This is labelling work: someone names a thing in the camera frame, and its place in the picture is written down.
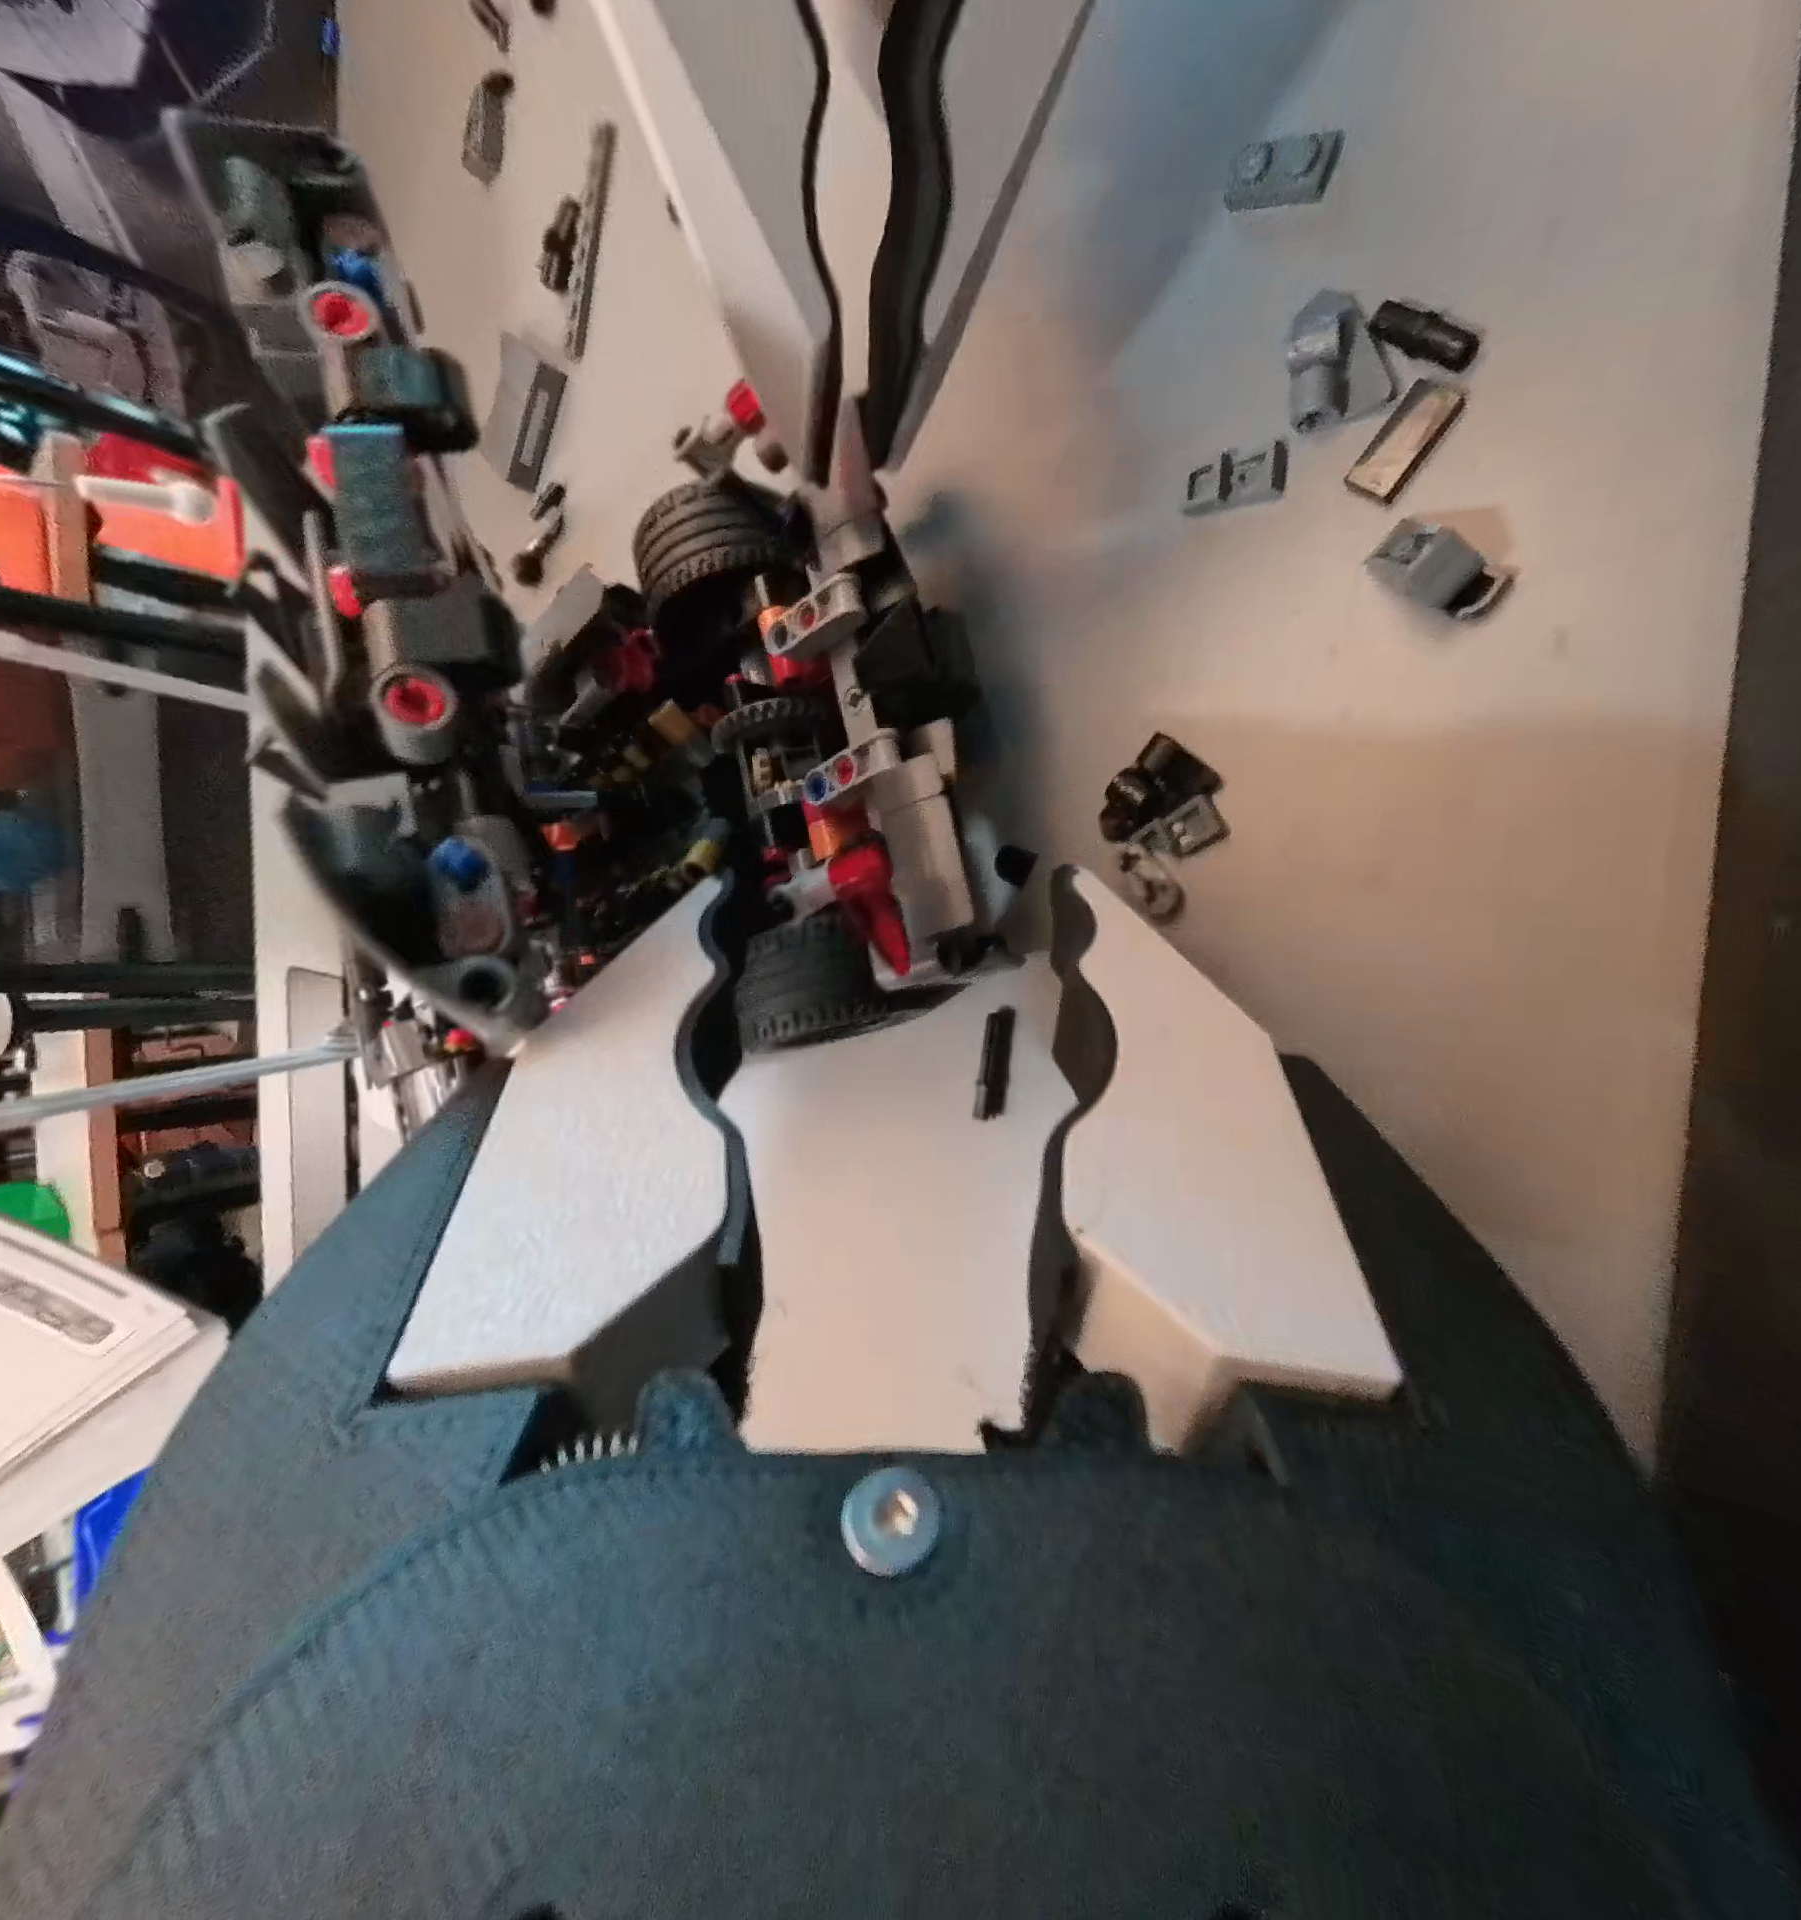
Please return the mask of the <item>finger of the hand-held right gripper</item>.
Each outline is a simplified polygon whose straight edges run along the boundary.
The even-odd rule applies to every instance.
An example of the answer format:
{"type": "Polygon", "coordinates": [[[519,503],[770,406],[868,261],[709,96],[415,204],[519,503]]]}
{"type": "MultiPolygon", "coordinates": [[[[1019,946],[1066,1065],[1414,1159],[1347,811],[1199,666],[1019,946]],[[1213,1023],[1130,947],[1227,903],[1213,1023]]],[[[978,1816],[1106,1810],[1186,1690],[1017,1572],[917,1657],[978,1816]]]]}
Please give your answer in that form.
{"type": "Polygon", "coordinates": [[[831,67],[814,4],[593,2],[599,35],[699,276],[808,484],[831,482],[839,295],[816,162],[831,67]]]}
{"type": "Polygon", "coordinates": [[[900,467],[938,396],[1090,2],[897,2],[874,84],[887,217],[868,275],[863,454],[900,467]]]}

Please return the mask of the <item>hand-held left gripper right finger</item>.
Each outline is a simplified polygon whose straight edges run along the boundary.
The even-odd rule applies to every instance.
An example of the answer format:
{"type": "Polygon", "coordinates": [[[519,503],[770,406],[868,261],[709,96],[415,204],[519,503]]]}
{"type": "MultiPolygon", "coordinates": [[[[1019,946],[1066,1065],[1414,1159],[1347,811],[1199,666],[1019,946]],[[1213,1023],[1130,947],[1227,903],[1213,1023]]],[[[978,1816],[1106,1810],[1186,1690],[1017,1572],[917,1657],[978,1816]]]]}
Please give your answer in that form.
{"type": "Polygon", "coordinates": [[[1051,881],[1066,1346],[1191,1448],[1244,1386],[1380,1406],[1403,1368],[1271,1043],[1100,878],[1051,881]]]}

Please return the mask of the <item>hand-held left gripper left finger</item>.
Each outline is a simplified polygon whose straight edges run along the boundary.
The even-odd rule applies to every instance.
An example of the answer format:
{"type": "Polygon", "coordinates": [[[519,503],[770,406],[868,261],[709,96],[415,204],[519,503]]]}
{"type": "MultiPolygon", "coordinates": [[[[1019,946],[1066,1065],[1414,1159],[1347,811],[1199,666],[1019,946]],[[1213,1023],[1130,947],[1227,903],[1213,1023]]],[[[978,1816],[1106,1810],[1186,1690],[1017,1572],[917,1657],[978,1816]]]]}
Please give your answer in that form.
{"type": "Polygon", "coordinates": [[[398,1398],[556,1389],[612,1433],[726,1348],[749,1195],[693,1037],[733,887],[697,884],[512,1051],[385,1366],[398,1398]]]}

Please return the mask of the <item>black grey lego car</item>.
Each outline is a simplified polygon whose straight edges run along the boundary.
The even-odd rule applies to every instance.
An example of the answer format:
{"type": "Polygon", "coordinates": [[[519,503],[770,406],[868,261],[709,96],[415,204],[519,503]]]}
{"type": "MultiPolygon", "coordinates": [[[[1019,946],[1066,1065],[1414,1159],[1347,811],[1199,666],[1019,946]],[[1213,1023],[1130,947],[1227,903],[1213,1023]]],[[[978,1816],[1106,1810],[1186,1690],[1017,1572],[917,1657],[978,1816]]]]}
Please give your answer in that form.
{"type": "Polygon", "coordinates": [[[456,494],[486,423],[359,157],[197,109],[161,132],[274,398],[198,434],[264,528],[249,761],[337,923],[364,1082],[427,1118],[721,876],[743,1056],[910,1020],[1003,962],[956,796],[968,634],[892,536],[874,579],[814,583],[686,467],[632,583],[579,567],[520,620],[456,494]]]}

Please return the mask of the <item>grey lego lever assembly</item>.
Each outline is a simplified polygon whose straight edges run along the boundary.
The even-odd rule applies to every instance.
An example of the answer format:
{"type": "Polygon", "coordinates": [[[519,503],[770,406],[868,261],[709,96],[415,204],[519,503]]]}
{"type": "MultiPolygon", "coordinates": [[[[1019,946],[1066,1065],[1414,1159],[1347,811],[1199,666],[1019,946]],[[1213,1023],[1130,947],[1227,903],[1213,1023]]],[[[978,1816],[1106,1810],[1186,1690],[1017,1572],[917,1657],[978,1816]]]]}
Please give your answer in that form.
{"type": "Polygon", "coordinates": [[[672,461],[697,482],[735,493],[790,543],[809,580],[854,571],[874,579],[891,548],[887,493],[863,447],[860,400],[839,400],[831,465],[818,484],[790,467],[748,379],[672,434],[672,461]]]}

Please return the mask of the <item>grey two-stud lego plate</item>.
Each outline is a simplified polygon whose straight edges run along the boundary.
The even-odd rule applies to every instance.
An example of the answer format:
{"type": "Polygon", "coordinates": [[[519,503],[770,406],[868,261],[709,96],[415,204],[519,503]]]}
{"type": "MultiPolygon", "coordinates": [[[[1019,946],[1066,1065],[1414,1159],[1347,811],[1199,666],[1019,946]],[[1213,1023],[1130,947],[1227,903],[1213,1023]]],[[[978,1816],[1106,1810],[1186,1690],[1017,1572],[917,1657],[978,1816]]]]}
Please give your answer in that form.
{"type": "Polygon", "coordinates": [[[1223,206],[1231,214],[1315,206],[1342,157],[1342,130],[1253,140],[1231,158],[1223,206]]]}

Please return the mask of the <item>scattered loose lego pieces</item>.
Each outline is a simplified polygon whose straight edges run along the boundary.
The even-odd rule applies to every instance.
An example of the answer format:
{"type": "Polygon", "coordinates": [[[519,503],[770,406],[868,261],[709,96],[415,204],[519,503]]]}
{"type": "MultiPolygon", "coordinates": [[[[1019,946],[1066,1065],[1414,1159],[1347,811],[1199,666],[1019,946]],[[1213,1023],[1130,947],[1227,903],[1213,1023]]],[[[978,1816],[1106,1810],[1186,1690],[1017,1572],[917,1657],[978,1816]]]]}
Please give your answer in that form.
{"type": "MultiPolygon", "coordinates": [[[[474,2],[467,10],[503,60],[474,88],[460,130],[460,167],[476,183],[489,187],[498,181],[507,150],[507,109],[512,93],[510,22],[501,4],[474,2]]],[[[520,589],[542,584],[547,562],[565,538],[567,488],[563,482],[543,482],[542,473],[569,385],[567,369],[582,361],[590,340],[617,157],[619,130],[610,120],[595,122],[588,140],[582,192],[565,196],[542,229],[538,283],[565,301],[558,357],[543,357],[516,334],[505,334],[501,346],[497,396],[479,447],[507,487],[532,496],[533,534],[509,562],[510,579],[520,589]]]]}

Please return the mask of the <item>black curved lego brick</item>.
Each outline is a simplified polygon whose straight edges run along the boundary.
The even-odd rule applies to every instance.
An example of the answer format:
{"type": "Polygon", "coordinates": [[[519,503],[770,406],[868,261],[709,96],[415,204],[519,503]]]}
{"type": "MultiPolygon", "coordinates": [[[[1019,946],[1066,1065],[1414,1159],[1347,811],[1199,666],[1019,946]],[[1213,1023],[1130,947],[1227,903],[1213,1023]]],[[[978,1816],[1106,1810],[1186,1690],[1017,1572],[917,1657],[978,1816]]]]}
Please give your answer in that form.
{"type": "Polygon", "coordinates": [[[1223,788],[1223,778],[1183,749],[1175,735],[1155,731],[1132,761],[1103,788],[1099,813],[1106,844],[1138,837],[1191,801],[1209,801],[1223,788]]]}

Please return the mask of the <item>black lego pin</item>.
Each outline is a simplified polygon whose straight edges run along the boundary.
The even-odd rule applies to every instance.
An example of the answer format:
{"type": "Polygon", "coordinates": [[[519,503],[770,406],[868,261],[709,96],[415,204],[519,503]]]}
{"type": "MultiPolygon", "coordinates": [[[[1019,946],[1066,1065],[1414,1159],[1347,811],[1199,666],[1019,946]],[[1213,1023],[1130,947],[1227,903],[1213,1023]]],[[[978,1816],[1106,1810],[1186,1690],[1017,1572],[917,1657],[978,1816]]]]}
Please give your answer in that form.
{"type": "Polygon", "coordinates": [[[1480,351],[1480,334],[1450,316],[1411,301],[1385,299],[1371,309],[1371,336],[1405,359],[1467,373],[1480,351]]]}

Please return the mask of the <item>dark lego tile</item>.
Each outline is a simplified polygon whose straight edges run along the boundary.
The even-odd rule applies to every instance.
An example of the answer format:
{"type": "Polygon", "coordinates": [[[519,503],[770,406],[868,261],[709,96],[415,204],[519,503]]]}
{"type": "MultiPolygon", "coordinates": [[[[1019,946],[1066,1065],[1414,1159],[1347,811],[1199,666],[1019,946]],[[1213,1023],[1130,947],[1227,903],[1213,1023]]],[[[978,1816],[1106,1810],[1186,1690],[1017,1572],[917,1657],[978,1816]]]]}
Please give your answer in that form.
{"type": "Polygon", "coordinates": [[[1467,400],[1467,389],[1451,380],[1412,382],[1344,473],[1344,488],[1368,503],[1394,505],[1459,420],[1467,400]]]}

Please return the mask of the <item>dark grey lego slope brick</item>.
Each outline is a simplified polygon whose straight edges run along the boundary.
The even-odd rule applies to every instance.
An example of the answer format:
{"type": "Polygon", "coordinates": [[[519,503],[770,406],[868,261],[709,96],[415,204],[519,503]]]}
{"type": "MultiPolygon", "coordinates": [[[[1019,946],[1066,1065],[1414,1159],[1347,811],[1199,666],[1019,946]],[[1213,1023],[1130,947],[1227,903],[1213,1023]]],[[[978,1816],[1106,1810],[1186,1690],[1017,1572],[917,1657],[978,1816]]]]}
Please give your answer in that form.
{"type": "Polygon", "coordinates": [[[1515,584],[1515,569],[1487,558],[1453,527],[1403,517],[1365,558],[1366,575],[1398,601],[1448,622],[1495,611],[1515,584]]]}

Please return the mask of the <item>dark lego set box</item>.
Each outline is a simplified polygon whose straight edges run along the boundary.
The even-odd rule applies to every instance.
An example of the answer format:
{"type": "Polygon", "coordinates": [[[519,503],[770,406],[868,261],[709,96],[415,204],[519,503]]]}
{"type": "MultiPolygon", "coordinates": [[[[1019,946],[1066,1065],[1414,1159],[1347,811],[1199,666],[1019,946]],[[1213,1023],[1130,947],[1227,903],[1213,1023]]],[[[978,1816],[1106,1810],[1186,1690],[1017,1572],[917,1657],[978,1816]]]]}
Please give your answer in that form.
{"type": "Polygon", "coordinates": [[[175,420],[271,402],[167,109],[337,118],[337,4],[0,2],[0,351],[175,420]]]}

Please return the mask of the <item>open instruction booklet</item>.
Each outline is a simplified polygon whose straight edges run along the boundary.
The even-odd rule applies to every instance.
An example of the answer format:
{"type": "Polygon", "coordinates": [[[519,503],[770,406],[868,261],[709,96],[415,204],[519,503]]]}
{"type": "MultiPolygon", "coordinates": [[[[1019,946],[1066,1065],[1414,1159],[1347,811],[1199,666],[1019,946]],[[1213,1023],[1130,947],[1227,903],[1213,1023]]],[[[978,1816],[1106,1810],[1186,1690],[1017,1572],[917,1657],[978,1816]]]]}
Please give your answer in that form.
{"type": "Polygon", "coordinates": [[[0,1214],[0,1559],[159,1454],[231,1333],[0,1214]]]}

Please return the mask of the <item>orange box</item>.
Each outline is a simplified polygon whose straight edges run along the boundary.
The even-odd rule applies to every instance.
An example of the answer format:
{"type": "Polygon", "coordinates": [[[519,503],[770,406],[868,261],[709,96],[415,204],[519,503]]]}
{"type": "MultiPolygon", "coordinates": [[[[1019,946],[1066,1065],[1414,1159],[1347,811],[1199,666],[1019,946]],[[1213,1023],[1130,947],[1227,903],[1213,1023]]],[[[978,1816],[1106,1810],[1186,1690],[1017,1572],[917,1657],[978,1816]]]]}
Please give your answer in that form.
{"type": "Polygon", "coordinates": [[[237,580],[239,487],[122,434],[50,434],[28,469],[0,465],[0,587],[96,596],[103,558],[237,580]]]}

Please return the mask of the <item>light grey lego bracket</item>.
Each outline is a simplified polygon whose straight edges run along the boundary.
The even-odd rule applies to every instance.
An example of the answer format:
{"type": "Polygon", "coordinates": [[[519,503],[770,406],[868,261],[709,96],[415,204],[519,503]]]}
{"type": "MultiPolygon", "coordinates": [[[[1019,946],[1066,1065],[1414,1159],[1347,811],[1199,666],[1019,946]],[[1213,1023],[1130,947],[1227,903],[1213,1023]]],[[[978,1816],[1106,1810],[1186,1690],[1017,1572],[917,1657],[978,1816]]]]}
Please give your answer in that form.
{"type": "Polygon", "coordinates": [[[1315,436],[1385,414],[1396,403],[1394,373],[1350,293],[1318,292],[1299,305],[1284,348],[1287,423],[1315,436]]]}

